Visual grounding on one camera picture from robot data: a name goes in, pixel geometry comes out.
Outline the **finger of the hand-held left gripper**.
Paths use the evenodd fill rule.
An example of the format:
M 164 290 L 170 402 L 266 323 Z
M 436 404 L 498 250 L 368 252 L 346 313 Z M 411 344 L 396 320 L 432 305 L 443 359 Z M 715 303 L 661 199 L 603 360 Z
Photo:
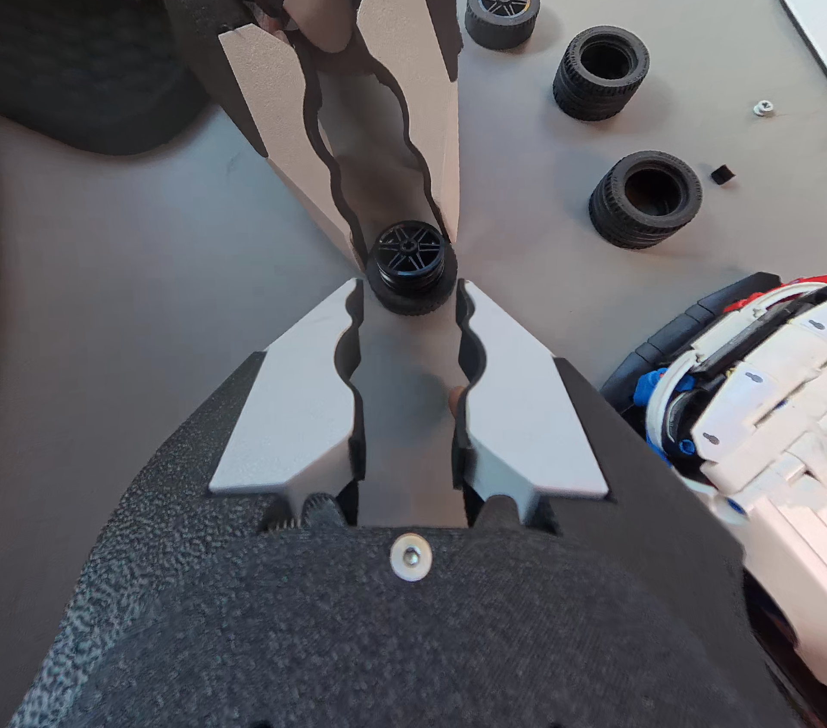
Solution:
M 333 245 L 358 270 L 365 269 L 366 240 L 318 121 L 323 99 L 307 48 L 254 24 L 226 31 L 218 40 L 272 170 Z
M 450 79 L 426 0 L 361 0 L 357 28 L 401 91 L 405 127 L 451 243 L 460 219 L 458 83 Z

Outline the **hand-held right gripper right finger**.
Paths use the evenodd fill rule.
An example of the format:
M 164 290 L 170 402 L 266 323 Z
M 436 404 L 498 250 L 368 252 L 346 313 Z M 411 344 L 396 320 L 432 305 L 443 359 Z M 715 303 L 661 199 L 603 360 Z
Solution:
M 553 352 L 470 280 L 457 282 L 456 319 L 466 386 L 452 440 L 455 488 L 479 502 L 510 498 L 525 525 L 553 498 L 608 498 Z

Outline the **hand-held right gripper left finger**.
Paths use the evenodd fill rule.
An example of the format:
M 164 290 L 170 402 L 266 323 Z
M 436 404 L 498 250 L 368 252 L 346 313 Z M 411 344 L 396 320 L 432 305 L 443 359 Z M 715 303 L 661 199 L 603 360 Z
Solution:
M 315 493 L 355 495 L 366 477 L 361 362 L 364 283 L 350 279 L 264 351 L 209 482 L 212 495 L 279 495 L 295 513 Z

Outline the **toy brick race car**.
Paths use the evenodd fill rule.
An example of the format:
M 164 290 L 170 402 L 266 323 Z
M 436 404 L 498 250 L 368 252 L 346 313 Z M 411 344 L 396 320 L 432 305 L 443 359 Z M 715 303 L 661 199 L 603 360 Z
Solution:
M 601 394 L 729 530 L 826 682 L 826 277 L 757 272 L 633 350 Z

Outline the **person's left hand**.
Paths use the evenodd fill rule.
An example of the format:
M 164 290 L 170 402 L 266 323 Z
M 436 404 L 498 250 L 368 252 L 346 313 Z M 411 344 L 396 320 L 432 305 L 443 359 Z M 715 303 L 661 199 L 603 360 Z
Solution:
M 351 0 L 284 0 L 284 10 L 298 31 L 319 51 L 345 51 L 353 33 Z

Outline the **black textured pad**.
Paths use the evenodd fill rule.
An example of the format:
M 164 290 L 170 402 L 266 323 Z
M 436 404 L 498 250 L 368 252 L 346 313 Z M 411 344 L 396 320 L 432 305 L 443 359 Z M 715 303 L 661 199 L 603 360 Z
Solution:
M 210 98 L 162 0 L 1 0 L 1 114 L 80 151 L 150 152 Z

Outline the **white book stand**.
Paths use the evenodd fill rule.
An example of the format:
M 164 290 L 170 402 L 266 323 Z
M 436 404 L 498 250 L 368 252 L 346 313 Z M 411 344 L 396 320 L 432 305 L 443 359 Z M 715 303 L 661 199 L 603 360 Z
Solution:
M 802 41 L 826 72 L 826 0 L 780 0 Z

